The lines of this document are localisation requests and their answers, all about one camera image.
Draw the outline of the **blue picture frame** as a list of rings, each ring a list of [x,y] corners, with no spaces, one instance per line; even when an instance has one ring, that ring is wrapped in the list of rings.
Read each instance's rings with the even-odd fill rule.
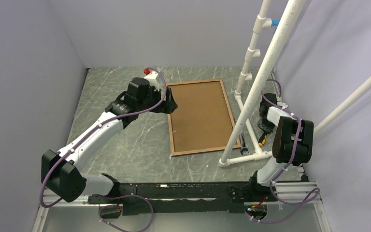
[[[235,127],[221,79],[169,83],[178,108],[168,116],[171,155],[224,150]]]

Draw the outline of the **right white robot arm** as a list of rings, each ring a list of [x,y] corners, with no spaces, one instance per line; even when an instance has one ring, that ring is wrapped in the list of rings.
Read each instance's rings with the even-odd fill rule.
[[[259,145],[264,145],[272,132],[275,138],[270,160],[257,172],[257,182],[247,187],[247,195],[253,201],[260,200],[266,193],[265,186],[274,184],[288,167],[310,161],[314,135],[314,123],[277,105],[276,94],[262,94],[259,116],[257,126],[263,131]]]

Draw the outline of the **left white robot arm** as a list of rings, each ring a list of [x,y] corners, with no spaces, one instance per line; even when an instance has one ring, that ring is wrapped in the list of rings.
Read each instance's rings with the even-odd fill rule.
[[[41,181],[61,200],[100,195],[107,203],[120,195],[120,182],[108,174],[83,175],[82,165],[113,136],[146,112],[171,114],[177,109],[172,90],[156,77],[133,78],[126,91],[109,103],[97,121],[67,146],[42,155]]]

